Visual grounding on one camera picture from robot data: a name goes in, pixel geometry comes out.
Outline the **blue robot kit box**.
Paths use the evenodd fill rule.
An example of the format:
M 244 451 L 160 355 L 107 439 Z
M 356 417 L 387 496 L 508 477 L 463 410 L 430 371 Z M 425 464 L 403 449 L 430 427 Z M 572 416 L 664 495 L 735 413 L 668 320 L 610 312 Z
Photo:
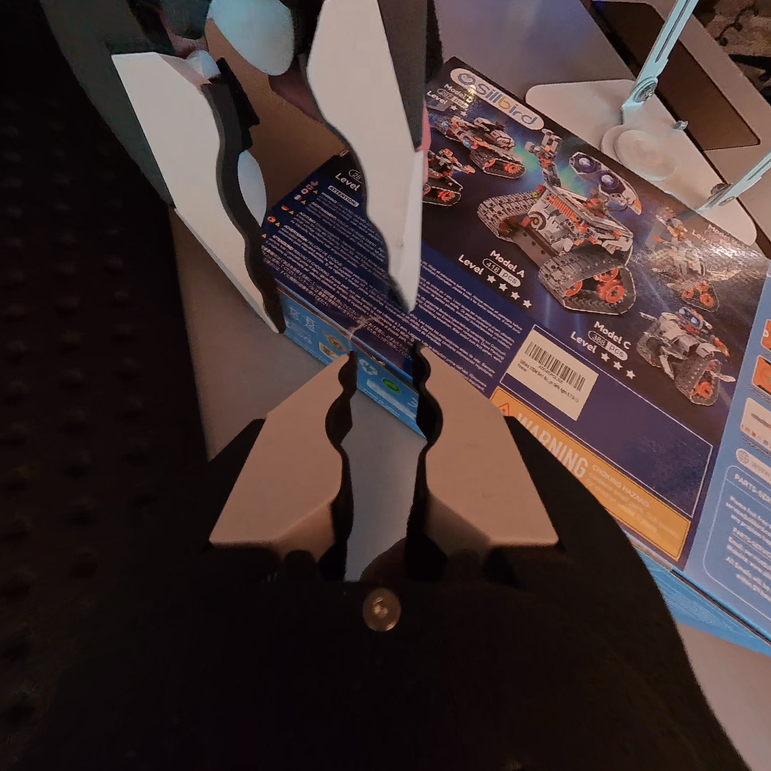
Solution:
M 598 498 L 680 622 L 769 640 L 769 259 L 461 59 L 426 101 L 416 307 L 340 153 L 264 219 L 286 336 L 355 351 L 416 432 L 422 342 Z

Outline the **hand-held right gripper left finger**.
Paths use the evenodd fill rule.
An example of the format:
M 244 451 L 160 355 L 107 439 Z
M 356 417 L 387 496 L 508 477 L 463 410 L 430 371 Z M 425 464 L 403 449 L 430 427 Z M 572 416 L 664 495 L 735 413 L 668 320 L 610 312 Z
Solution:
M 215 547 L 308 552 L 329 580 L 345 578 L 354 504 L 349 458 L 357 355 L 334 359 L 271 410 L 220 512 Z

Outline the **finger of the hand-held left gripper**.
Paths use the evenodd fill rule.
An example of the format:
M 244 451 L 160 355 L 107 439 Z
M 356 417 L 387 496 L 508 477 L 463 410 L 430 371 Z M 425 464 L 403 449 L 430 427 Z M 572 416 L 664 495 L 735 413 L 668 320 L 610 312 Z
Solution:
M 286 324 L 262 254 L 263 175 L 248 149 L 258 120 L 223 59 L 205 51 L 112 55 L 177 216 L 268 327 Z
M 422 249 L 425 1 L 323 2 L 306 77 L 326 124 L 358 160 L 392 289 L 416 306 Z

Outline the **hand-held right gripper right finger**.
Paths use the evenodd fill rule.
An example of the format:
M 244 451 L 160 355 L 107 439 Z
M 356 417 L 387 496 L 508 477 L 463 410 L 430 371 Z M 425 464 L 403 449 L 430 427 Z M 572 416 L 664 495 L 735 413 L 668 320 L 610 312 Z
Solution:
M 405 562 L 437 579 L 456 554 L 484 564 L 496 550 L 553 547 L 557 532 L 504 414 L 437 353 L 412 349 L 419 454 Z

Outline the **grey desk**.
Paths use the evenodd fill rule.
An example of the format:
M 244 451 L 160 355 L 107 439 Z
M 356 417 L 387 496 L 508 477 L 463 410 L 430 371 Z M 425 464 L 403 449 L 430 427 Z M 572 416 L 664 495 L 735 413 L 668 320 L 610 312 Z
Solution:
M 631 74 L 585 2 L 436 2 L 444 53 L 458 56 L 523 97 L 542 83 L 620 80 Z M 260 124 L 252 130 L 267 201 L 274 204 L 341 145 L 291 106 L 247 63 L 214 22 L 206 39 L 242 82 Z M 322 364 L 252 312 L 240 292 L 176 216 L 177 267 L 209 457 L 252 419 L 313 378 Z M 346 578 L 367 567 L 406 530 L 423 440 L 357 393 L 345 440 L 356 516 Z M 769 769 L 769 656 L 679 627 L 712 709 L 751 769 Z

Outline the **white stand base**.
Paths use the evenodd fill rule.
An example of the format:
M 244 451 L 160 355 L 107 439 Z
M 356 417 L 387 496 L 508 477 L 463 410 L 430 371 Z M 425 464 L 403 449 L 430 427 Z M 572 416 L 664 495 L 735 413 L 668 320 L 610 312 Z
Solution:
M 738 197 L 769 171 L 769 154 L 735 183 L 720 179 L 655 95 L 655 78 L 538 85 L 526 101 L 569 132 L 601 150 L 643 179 L 746 245 L 757 229 Z

